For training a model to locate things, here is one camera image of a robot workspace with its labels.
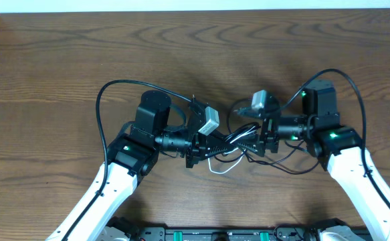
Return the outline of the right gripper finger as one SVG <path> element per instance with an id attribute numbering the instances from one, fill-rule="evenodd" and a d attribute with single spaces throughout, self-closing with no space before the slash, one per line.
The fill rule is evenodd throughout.
<path id="1" fill-rule="evenodd" d="M 254 154 L 259 153 L 257 145 L 250 141 L 237 141 L 236 146 L 246 151 L 252 152 Z"/>
<path id="2" fill-rule="evenodd" d="M 264 111 L 263 109 L 253 109 L 252 107 L 243 107 L 236 110 L 236 113 L 239 116 L 247 118 L 263 118 Z"/>

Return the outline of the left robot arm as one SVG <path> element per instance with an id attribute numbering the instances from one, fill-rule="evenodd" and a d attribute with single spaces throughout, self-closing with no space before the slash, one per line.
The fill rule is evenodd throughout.
<path id="1" fill-rule="evenodd" d="M 105 148 L 105 161 L 94 181 L 49 236 L 49 240 L 96 240 L 112 215 L 130 197 L 158 161 L 162 152 L 185 158 L 191 168 L 218 154 L 233 151 L 235 143 L 216 131 L 218 113 L 198 102 L 182 125 L 168 124 L 172 102 L 168 94 L 149 90 L 142 94 L 135 120 Z"/>

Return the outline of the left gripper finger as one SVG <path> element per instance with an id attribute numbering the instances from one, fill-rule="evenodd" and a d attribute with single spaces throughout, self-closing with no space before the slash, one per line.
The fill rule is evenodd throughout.
<path id="1" fill-rule="evenodd" d="M 235 145 L 227 143 L 221 139 L 207 139 L 205 141 L 205 151 L 203 157 L 213 157 L 218 154 L 228 153 L 236 149 Z"/>
<path id="2" fill-rule="evenodd" d="M 212 137 L 215 137 L 216 139 L 220 139 L 222 141 L 225 141 L 227 139 L 227 135 L 223 134 L 223 133 L 220 133 L 219 131 L 217 130 L 214 130 L 212 133 L 211 133 L 211 136 Z"/>

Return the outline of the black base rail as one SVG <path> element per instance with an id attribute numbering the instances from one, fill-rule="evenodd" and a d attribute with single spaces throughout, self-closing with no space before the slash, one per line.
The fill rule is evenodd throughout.
<path id="1" fill-rule="evenodd" d="M 170 228 L 138 227 L 124 218 L 112 218 L 98 240 L 129 241 L 275 241 L 275 240 L 372 240 L 366 229 L 350 229 L 339 219 L 304 227 L 280 224 L 273 228 Z"/>

